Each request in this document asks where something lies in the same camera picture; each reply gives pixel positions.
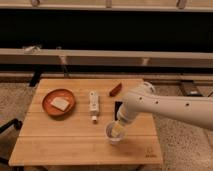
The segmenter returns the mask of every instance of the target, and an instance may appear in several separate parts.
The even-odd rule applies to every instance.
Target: brown object
[[[113,88],[113,89],[109,92],[109,96],[110,96],[110,97],[116,96],[116,95],[121,91],[121,88],[122,88],[122,84],[119,83],[115,88]]]
[[[69,106],[65,111],[61,111],[51,105],[51,102],[55,97],[62,97],[69,102]],[[51,116],[59,116],[68,113],[75,106],[75,97],[73,93],[66,89],[56,89],[49,92],[42,101],[42,107],[44,111]]]
[[[122,90],[115,97],[106,96],[108,90],[122,82]],[[107,165],[162,164],[153,117],[140,114],[128,126],[119,146],[112,146],[105,135],[106,126],[114,120],[114,103],[123,93],[137,86],[141,79],[42,79],[23,123],[12,152],[11,166],[39,165]],[[71,90],[76,106],[72,117],[55,120],[44,114],[42,100],[50,90]],[[88,114],[91,90],[101,97],[99,124],[91,124]]]

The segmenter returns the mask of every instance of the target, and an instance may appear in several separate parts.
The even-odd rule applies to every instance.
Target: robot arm
[[[118,110],[118,120],[130,124],[140,112],[149,112],[213,130],[213,98],[167,97],[154,93],[154,87],[147,82],[129,90]]]

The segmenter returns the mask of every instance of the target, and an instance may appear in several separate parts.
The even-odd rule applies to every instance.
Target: small cup
[[[110,144],[112,144],[112,145],[118,144],[125,136],[125,132],[122,131],[117,137],[112,137],[111,131],[112,131],[114,124],[115,124],[115,121],[110,122],[106,127],[106,136],[107,136]]]

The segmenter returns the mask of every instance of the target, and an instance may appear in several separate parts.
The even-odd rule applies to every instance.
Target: metal bar
[[[43,57],[97,57],[97,58],[145,58],[145,59],[213,59],[213,53],[201,52],[152,52],[152,51],[106,51],[106,50],[58,50],[42,49],[26,54],[23,49],[0,48],[0,56],[43,56]]]
[[[213,12],[212,7],[186,7],[179,9],[176,7],[164,7],[164,6],[114,6],[112,8],[106,8],[102,5],[54,5],[54,4],[42,4],[38,7],[32,7],[29,4],[5,4],[0,3],[0,9],[47,9],[47,10],[86,10],[86,11],[159,11],[159,12]]]

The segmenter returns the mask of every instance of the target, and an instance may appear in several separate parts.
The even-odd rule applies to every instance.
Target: plate
[[[61,111],[51,105],[52,100],[55,97],[61,97],[67,100],[70,104],[65,111]],[[51,116],[60,116],[68,113],[75,106],[75,97],[73,93],[67,89],[56,89],[49,92],[42,101],[42,107],[44,111]]]

